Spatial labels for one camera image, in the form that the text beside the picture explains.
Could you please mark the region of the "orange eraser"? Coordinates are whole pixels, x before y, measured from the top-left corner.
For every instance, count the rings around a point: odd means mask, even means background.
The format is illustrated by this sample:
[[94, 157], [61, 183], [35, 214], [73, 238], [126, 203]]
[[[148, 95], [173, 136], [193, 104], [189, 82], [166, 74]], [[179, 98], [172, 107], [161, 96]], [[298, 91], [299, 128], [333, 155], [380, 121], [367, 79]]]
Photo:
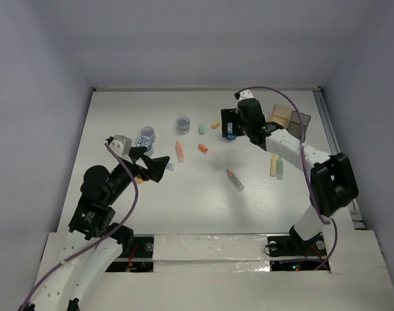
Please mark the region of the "orange eraser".
[[206, 153], [208, 151], [208, 148], [206, 146], [204, 146], [203, 144], [199, 144], [198, 148], [204, 153]]

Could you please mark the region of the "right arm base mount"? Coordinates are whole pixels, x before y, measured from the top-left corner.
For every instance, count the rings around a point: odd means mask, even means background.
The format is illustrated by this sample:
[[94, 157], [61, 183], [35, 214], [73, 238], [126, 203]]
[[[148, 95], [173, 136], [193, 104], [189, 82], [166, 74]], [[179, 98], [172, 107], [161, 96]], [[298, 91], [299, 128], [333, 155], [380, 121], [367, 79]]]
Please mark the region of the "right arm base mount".
[[304, 245], [298, 245], [290, 235], [268, 236], [263, 252], [270, 259], [271, 271], [330, 271], [322, 234]]

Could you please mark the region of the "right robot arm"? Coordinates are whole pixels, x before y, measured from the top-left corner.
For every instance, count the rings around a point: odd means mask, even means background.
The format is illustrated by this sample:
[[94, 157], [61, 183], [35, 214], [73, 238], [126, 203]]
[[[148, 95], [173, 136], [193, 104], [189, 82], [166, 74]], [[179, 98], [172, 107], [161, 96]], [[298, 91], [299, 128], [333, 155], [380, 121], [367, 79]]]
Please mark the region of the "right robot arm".
[[223, 137], [227, 137], [230, 125], [233, 135], [245, 135], [252, 144], [283, 158], [306, 175], [310, 206], [291, 227], [288, 237], [289, 249], [304, 253], [330, 217], [359, 194], [349, 158], [341, 152], [331, 155], [315, 149], [280, 124], [266, 121], [255, 98], [240, 100], [236, 108], [222, 109], [220, 115]]

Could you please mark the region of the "blue lid jar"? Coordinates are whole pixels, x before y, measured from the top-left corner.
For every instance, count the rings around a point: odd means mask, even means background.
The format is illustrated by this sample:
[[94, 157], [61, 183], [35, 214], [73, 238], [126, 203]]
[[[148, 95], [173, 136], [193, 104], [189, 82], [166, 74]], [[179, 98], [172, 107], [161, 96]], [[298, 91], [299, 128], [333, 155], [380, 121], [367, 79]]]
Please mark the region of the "blue lid jar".
[[236, 138], [237, 138], [237, 137], [236, 137], [235, 135], [233, 135], [233, 134], [228, 134], [228, 135], [226, 136], [226, 139], [229, 140], [229, 141], [235, 140]]
[[135, 140], [136, 147], [145, 147], [146, 151], [144, 152], [145, 156], [151, 156], [154, 153], [154, 145], [148, 136], [141, 135]]

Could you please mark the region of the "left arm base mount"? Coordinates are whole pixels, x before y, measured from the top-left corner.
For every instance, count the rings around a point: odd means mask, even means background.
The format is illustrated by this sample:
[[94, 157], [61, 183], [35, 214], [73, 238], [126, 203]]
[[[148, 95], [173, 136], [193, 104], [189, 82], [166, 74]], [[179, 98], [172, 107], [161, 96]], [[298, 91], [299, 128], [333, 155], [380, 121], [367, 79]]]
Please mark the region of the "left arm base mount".
[[154, 235], [135, 235], [129, 251], [124, 251], [106, 272], [148, 273], [154, 270]]

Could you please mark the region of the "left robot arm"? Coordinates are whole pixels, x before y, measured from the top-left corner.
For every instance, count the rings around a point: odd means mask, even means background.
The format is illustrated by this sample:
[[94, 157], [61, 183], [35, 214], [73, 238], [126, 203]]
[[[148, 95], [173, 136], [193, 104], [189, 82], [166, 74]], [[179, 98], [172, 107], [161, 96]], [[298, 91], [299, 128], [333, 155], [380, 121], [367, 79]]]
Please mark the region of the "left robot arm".
[[81, 197], [59, 262], [34, 285], [20, 310], [81, 310], [110, 264], [133, 248], [133, 230], [113, 222], [113, 203], [136, 179], [161, 181], [170, 161], [168, 156], [152, 159], [145, 147], [124, 147], [114, 137], [104, 141], [117, 160], [109, 171], [95, 165], [84, 174]]

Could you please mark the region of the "yellow pencil-shaped highlighter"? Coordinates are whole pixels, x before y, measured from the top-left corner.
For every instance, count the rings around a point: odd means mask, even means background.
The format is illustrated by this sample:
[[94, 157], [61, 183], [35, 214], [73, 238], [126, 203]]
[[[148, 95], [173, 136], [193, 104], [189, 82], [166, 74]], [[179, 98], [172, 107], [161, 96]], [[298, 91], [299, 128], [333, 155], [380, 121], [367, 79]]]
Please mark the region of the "yellow pencil-shaped highlighter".
[[277, 160], [278, 160], [277, 155], [272, 155], [271, 160], [270, 160], [270, 176], [275, 177], [277, 175]]

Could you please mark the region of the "clear jar blue clips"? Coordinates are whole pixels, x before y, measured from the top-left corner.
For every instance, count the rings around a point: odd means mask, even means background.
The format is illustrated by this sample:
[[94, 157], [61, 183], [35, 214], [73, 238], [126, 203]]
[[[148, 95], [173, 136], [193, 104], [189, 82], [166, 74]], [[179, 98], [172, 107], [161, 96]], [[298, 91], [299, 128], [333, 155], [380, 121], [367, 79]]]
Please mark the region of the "clear jar blue clips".
[[180, 116], [176, 119], [176, 129], [178, 133], [185, 135], [190, 131], [190, 118]]

